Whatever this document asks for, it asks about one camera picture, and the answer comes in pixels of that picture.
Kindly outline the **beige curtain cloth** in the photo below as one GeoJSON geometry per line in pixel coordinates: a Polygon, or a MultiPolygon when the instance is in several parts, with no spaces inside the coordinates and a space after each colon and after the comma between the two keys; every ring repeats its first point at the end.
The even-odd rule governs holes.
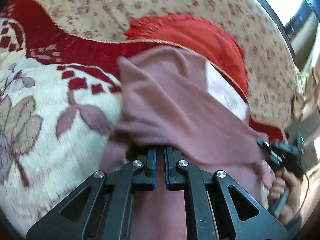
{"type": "Polygon", "coordinates": [[[298,75],[297,91],[293,97],[292,111],[295,118],[303,121],[313,114],[319,103],[319,66],[309,74],[298,75]]]}

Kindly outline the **red and white floral blanket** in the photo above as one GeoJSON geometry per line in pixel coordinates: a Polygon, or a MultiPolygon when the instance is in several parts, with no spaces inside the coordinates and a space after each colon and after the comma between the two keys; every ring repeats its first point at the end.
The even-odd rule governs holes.
{"type": "MultiPolygon", "coordinates": [[[[162,40],[107,43],[80,38],[60,29],[32,0],[12,0],[2,11],[1,213],[20,235],[26,235],[59,201],[101,169],[105,147],[123,108],[117,58],[158,46],[198,54],[162,40]]],[[[208,92],[219,92],[223,82],[229,83],[238,96],[231,98],[226,91],[220,102],[239,117],[248,116],[249,127],[260,138],[281,137],[279,129],[252,121],[247,98],[226,73],[205,59],[208,92]]],[[[187,236],[183,192],[169,192],[165,187],[165,147],[133,145],[129,149],[130,154],[133,148],[154,148],[158,157],[156,188],[135,194],[132,239],[187,236]]]]}

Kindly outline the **red frilled pillow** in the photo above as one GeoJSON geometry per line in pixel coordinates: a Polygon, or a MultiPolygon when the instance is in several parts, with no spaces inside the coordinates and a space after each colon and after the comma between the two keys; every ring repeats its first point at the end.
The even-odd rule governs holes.
{"type": "Polygon", "coordinates": [[[245,52],[237,40],[208,20],[188,14],[142,17],[125,31],[128,40],[162,40],[204,56],[227,74],[244,97],[248,96],[245,52]]]}

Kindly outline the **beige floral bed sheet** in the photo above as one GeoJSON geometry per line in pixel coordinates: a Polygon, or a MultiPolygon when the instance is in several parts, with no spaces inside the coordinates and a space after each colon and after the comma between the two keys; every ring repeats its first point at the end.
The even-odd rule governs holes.
{"type": "Polygon", "coordinates": [[[272,18],[256,0],[36,0],[70,34],[122,41],[130,21],[168,13],[191,14],[234,36],[245,51],[249,105],[255,120],[286,128],[297,72],[272,18]]]}

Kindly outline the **mauve pink garment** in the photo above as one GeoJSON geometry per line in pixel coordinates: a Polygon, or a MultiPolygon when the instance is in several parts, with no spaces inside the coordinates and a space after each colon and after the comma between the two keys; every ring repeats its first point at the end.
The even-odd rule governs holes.
{"type": "Polygon", "coordinates": [[[178,148],[200,169],[226,171],[251,196],[261,201],[261,183],[270,185],[263,168],[265,152],[257,145],[261,134],[251,129],[248,116],[239,117],[220,102],[220,91],[207,90],[207,60],[174,47],[158,46],[138,55],[117,58],[123,108],[101,160],[112,172],[129,159],[133,145],[178,148]]]}

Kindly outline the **window with dark frame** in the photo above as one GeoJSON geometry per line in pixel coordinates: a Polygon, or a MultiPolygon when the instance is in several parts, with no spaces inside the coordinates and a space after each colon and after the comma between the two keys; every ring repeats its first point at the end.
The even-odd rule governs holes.
{"type": "Polygon", "coordinates": [[[308,0],[257,0],[295,57],[308,56],[316,41],[318,19],[308,0]]]}

